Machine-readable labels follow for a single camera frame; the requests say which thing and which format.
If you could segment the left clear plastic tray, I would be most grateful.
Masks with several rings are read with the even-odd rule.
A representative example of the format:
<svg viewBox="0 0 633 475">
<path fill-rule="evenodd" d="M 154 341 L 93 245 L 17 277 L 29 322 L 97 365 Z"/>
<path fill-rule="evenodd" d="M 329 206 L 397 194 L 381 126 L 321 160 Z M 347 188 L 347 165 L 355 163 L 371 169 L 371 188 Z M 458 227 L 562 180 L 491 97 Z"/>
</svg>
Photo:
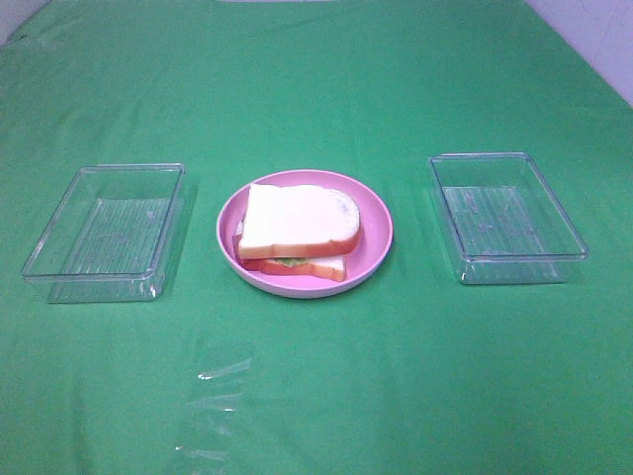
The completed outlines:
<svg viewBox="0 0 633 475">
<path fill-rule="evenodd" d="M 181 163 L 80 168 L 23 279 L 54 304 L 156 299 L 182 237 L 185 173 Z"/>
</svg>

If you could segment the clear plastic film sheet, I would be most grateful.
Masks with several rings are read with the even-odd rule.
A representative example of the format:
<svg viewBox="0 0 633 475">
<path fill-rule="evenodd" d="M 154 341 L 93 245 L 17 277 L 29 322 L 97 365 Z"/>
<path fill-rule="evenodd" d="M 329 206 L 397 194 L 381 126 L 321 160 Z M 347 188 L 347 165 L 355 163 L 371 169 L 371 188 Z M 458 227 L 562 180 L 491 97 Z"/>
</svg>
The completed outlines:
<svg viewBox="0 0 633 475">
<path fill-rule="evenodd" d="M 179 409 L 168 474 L 226 474 L 236 415 L 246 391 L 256 343 L 201 339 Z"/>
</svg>

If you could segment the green lettuce leaf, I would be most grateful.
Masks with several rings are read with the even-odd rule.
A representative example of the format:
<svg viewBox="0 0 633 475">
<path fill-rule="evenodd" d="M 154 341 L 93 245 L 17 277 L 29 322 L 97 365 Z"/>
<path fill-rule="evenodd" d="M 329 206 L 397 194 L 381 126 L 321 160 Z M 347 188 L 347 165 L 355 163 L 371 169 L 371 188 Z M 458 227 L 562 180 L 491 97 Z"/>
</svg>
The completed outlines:
<svg viewBox="0 0 633 475">
<path fill-rule="evenodd" d="M 275 264 L 283 265 L 286 267 L 294 267 L 310 262 L 310 260 L 305 257 L 276 257 L 272 258 L 271 261 Z"/>
</svg>

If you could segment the clear plastic tray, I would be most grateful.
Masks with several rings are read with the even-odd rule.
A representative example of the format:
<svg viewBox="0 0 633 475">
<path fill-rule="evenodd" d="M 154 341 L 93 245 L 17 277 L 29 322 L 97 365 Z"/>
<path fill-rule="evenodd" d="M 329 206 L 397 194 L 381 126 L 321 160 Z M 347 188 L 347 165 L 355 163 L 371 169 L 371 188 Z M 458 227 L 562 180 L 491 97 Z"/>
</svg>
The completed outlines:
<svg viewBox="0 0 633 475">
<path fill-rule="evenodd" d="M 588 247 L 527 153 L 443 153 L 428 164 L 431 199 L 460 283 L 580 279 Z"/>
<path fill-rule="evenodd" d="M 182 237 L 185 173 L 181 163 L 80 168 L 23 279 L 54 304 L 156 299 Z"/>
</svg>

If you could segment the green table cloth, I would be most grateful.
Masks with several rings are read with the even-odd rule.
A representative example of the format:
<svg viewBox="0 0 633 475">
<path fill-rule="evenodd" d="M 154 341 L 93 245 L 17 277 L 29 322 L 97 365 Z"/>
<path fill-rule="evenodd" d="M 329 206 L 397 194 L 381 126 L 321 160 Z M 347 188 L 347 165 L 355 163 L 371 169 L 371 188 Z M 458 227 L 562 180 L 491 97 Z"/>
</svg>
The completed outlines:
<svg viewBox="0 0 633 475">
<path fill-rule="evenodd" d="M 524 151 L 588 245 L 562 285 L 465 286 L 428 159 Z M 197 188 L 152 302 L 51 305 L 23 264 L 76 170 Z M 373 188 L 395 240 L 316 301 L 215 237 L 259 176 Z M 227 474 L 628 474 L 632 110 L 521 1 L 53 1 L 1 50 L 1 470 L 168 474 L 199 340 L 256 343 Z"/>
</svg>

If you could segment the bread slice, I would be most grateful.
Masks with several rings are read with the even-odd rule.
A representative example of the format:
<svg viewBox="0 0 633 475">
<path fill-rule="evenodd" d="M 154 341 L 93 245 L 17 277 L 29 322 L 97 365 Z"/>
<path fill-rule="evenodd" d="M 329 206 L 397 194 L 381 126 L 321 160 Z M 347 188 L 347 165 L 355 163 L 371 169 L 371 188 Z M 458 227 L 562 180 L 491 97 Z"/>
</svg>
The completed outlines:
<svg viewBox="0 0 633 475">
<path fill-rule="evenodd" d="M 342 282 L 347 277 L 344 255 L 306 257 L 310 260 L 309 263 L 294 267 L 275 264 L 271 261 L 272 258 L 243 259 L 238 255 L 235 257 L 242 268 L 269 275 L 310 275 L 336 282 Z"/>
<path fill-rule="evenodd" d="M 360 233 L 358 205 L 342 191 L 253 184 L 237 254 L 242 259 L 347 254 Z"/>
</svg>

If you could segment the right clear plastic tray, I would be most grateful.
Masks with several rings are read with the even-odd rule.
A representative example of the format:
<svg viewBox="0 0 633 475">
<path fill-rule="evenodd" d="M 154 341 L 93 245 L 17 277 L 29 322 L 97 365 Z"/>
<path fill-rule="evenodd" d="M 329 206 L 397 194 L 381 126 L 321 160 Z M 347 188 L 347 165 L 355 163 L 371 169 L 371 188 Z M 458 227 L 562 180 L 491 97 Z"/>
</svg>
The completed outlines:
<svg viewBox="0 0 633 475">
<path fill-rule="evenodd" d="M 428 164 L 431 199 L 460 283 L 580 279 L 588 247 L 527 153 L 443 153 Z"/>
</svg>

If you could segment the pink round plate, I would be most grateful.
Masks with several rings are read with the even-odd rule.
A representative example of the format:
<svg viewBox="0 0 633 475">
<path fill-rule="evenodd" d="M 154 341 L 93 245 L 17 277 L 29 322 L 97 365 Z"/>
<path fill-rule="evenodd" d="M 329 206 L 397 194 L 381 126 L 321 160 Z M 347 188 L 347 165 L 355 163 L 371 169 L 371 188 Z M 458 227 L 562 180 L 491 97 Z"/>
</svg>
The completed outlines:
<svg viewBox="0 0 633 475">
<path fill-rule="evenodd" d="M 349 194 L 359 206 L 362 231 L 359 243 L 346 258 L 347 278 L 342 282 L 309 275 L 269 275 L 246 270 L 238 264 L 232 243 L 238 222 L 247 207 L 249 186 L 244 185 L 230 196 L 219 212 L 216 235 L 228 264 L 249 284 L 288 298 L 329 297 L 363 283 L 387 256 L 393 241 L 393 220 L 380 196 L 365 184 L 344 174 L 317 169 L 284 170 L 262 176 L 255 181 L 276 186 L 312 184 L 341 190 Z"/>
</svg>

